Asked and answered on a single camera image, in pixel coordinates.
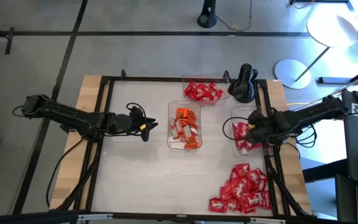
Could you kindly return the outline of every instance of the gray floor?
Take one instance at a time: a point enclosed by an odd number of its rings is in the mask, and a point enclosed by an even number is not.
[[[80,30],[205,30],[195,22],[202,2],[89,1]],[[217,5],[217,14],[222,19],[240,28],[248,25],[249,1],[223,2],[218,1]],[[287,6],[287,2],[254,1],[249,31],[306,32],[306,21],[313,13],[350,14],[345,4],[314,3],[296,10]],[[16,30],[72,30],[80,5],[80,0],[0,0],[0,29],[15,26]],[[358,20],[358,3],[354,8]],[[210,30],[227,31],[227,28],[218,22]],[[15,36],[10,55],[4,55],[5,43],[0,42],[0,138],[4,140],[0,145],[0,215],[11,211],[39,124],[39,120],[13,117],[11,110],[23,103],[27,95],[51,93],[68,39]],[[323,50],[324,46],[309,37],[77,37],[58,101],[75,105],[83,75],[119,75],[124,68],[133,76],[180,76],[228,70],[236,77],[239,67],[247,62],[259,70],[259,78],[274,78],[273,66],[279,60],[293,58],[309,64]],[[320,76],[353,77],[358,74],[358,40],[348,49],[329,50],[310,71],[313,81],[308,87],[302,90],[285,88],[289,103],[308,103],[341,87],[318,85],[315,80]],[[313,149],[300,147],[303,158],[327,163],[346,157],[342,124],[324,121],[316,125],[316,129],[322,133],[328,126],[330,131],[337,133],[336,141],[320,134]],[[66,137],[57,124],[51,123],[24,212],[47,210],[45,189],[63,152]],[[312,208],[328,214],[313,204]]]

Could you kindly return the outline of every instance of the wooden edge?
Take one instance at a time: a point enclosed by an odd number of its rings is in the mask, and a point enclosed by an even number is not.
[[[94,111],[101,78],[102,76],[100,75],[84,76],[80,94],[78,96],[76,104],[77,109],[87,112]],[[104,108],[106,104],[106,96],[104,96],[103,99],[104,101],[102,101],[101,103],[102,108]],[[81,136],[77,132],[70,133],[67,137],[65,151],[71,148],[80,139]],[[69,196],[71,191],[74,189],[75,185],[78,183],[80,179],[81,167],[85,156],[86,143],[86,141],[83,141],[74,150],[72,150],[71,153],[67,154],[64,160],[62,160],[62,163],[60,164],[60,168],[58,170],[52,200],[50,202],[50,209],[57,208],[59,205],[61,205],[62,202]],[[83,194],[81,201],[86,200],[86,196],[87,194]]]
[[[284,87],[280,80],[267,80],[268,95],[270,99],[270,105],[279,111],[285,111],[288,109],[287,101],[285,99]],[[261,108],[266,115],[265,98],[262,88],[259,88],[259,95],[261,101]],[[294,139],[288,139],[288,142],[296,146]],[[294,199],[301,205],[301,207],[311,214],[310,201],[306,190],[306,183],[303,178],[303,171],[299,160],[298,151],[288,144],[283,144],[280,150],[280,157],[283,167],[285,185],[291,192]],[[271,158],[272,164],[275,166],[275,161]],[[277,208],[279,214],[284,214],[282,197],[280,189],[275,184],[275,194],[277,199]]]

